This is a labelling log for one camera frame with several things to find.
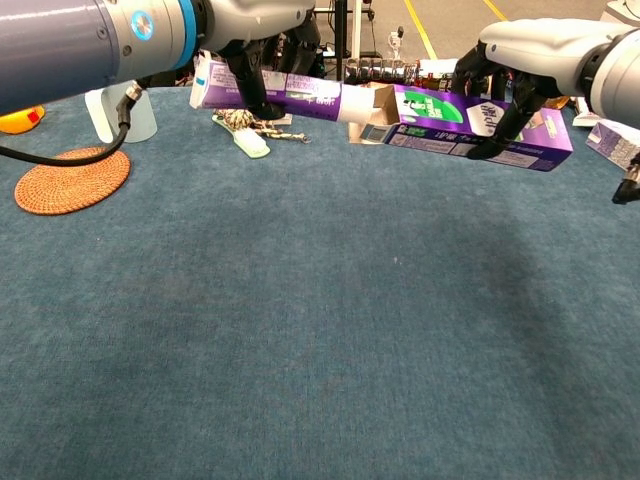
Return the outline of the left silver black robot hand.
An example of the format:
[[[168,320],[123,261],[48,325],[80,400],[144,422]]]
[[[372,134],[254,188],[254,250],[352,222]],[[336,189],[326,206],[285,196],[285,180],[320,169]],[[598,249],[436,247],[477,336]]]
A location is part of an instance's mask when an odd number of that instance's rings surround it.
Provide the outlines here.
[[[284,110],[268,101],[262,68],[276,56],[276,69],[306,75],[312,68],[321,35],[314,1],[209,1],[206,29],[199,48],[221,57],[235,77],[243,108],[261,120],[276,120]]]

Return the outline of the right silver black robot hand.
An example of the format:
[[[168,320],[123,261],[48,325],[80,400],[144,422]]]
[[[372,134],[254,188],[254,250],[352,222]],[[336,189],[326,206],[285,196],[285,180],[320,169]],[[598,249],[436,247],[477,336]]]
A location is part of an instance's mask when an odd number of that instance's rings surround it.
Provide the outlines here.
[[[467,157],[500,155],[547,100],[561,96],[582,96],[600,117],[637,126],[630,54],[638,41],[637,28],[594,20],[520,19],[485,27],[458,59],[452,91],[464,94],[487,76],[511,71],[513,96],[494,133]]]

